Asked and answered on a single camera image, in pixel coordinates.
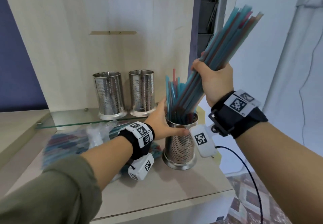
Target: person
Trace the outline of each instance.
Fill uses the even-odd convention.
[[[202,77],[210,107],[234,90],[233,70],[227,64],[210,70],[198,59],[192,68]],[[145,123],[155,140],[188,135],[170,128],[165,100]],[[292,140],[269,122],[259,122],[236,138],[241,151],[292,223],[323,223],[323,158]],[[69,156],[0,200],[0,223],[88,223],[101,205],[101,191],[139,150],[124,136]]]

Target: person's right hand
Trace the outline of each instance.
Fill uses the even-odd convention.
[[[229,63],[219,71],[212,71],[204,62],[196,59],[191,69],[195,69],[201,75],[206,101],[210,107],[234,90],[233,69]]]

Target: perforated metal container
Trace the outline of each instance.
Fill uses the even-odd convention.
[[[121,74],[101,72],[93,75],[99,102],[99,117],[115,120],[127,114],[124,106]]]
[[[156,109],[154,93],[154,72],[134,70],[129,72],[131,93],[131,114],[146,117]]]
[[[169,120],[167,120],[167,123],[170,127],[189,129],[197,125],[197,121],[198,116],[195,113],[192,124],[180,125],[172,123]],[[196,164],[196,157],[191,135],[166,137],[162,158],[165,164],[173,169],[187,170],[192,168]]]

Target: shelf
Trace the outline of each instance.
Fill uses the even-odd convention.
[[[98,115],[99,108],[52,112],[49,117],[36,124],[36,129],[106,122],[105,120],[101,120]],[[140,120],[142,118],[132,116],[128,113],[123,118],[118,119],[118,121],[135,119]]]

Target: rolled-up sleeve cuff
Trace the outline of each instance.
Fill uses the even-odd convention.
[[[94,172],[88,162],[79,155],[58,160],[43,170],[56,171],[70,177],[79,188],[80,209],[78,223],[89,223],[98,213],[102,204],[102,195]]]

